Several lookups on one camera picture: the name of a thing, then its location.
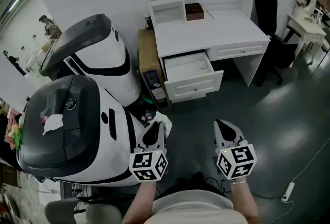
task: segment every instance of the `white shirt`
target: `white shirt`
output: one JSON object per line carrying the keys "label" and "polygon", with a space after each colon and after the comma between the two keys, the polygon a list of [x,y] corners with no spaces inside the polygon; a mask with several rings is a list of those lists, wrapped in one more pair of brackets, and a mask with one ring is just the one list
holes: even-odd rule
{"label": "white shirt", "polygon": [[47,23],[45,23],[46,25],[46,29],[49,29],[50,27],[54,28],[55,24],[51,23],[49,20],[47,21]]}
{"label": "white shirt", "polygon": [[233,203],[216,193],[187,190],[157,199],[145,224],[248,224]]}

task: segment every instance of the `white tissue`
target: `white tissue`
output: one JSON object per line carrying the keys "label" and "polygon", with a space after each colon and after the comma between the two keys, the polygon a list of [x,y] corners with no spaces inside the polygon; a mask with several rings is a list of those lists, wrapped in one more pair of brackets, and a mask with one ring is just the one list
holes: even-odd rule
{"label": "white tissue", "polygon": [[172,129],[172,122],[170,119],[160,112],[156,111],[156,116],[152,121],[150,121],[150,124],[153,122],[162,122],[165,125],[165,136],[166,138],[170,135],[171,129]]}
{"label": "white tissue", "polygon": [[55,131],[58,128],[63,126],[63,115],[54,114],[51,115],[45,122],[44,132],[42,135],[45,135],[49,131]]}

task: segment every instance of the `extension cord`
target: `extension cord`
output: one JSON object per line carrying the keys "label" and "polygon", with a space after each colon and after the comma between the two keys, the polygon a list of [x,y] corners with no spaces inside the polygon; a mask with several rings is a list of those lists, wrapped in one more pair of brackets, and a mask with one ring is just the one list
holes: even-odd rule
{"label": "extension cord", "polygon": [[290,182],[287,190],[285,191],[284,195],[282,196],[282,199],[281,199],[282,201],[286,202],[289,200],[293,188],[294,188],[294,183]]}

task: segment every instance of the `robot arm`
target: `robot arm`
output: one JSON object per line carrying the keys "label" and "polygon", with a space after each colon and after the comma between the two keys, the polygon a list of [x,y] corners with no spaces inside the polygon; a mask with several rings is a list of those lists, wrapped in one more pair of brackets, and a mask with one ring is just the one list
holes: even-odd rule
{"label": "robot arm", "polygon": [[220,119],[216,119],[213,125],[217,167],[228,180],[248,176],[257,162],[253,145],[235,125]]}
{"label": "robot arm", "polygon": [[165,148],[165,126],[153,122],[138,136],[134,153],[130,154],[129,170],[139,182],[158,181],[168,162]]}

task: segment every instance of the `drawer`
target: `drawer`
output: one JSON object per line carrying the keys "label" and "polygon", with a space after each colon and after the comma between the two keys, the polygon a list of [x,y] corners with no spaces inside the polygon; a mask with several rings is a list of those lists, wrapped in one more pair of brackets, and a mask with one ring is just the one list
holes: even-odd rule
{"label": "drawer", "polygon": [[209,48],[207,50],[207,55],[211,61],[234,58],[234,57],[243,57],[251,56],[257,54],[263,54],[266,50],[266,45],[249,45],[249,46],[221,46],[215,48]]}
{"label": "drawer", "polygon": [[170,100],[195,97],[220,89],[223,71],[214,71],[206,54],[164,59]]}

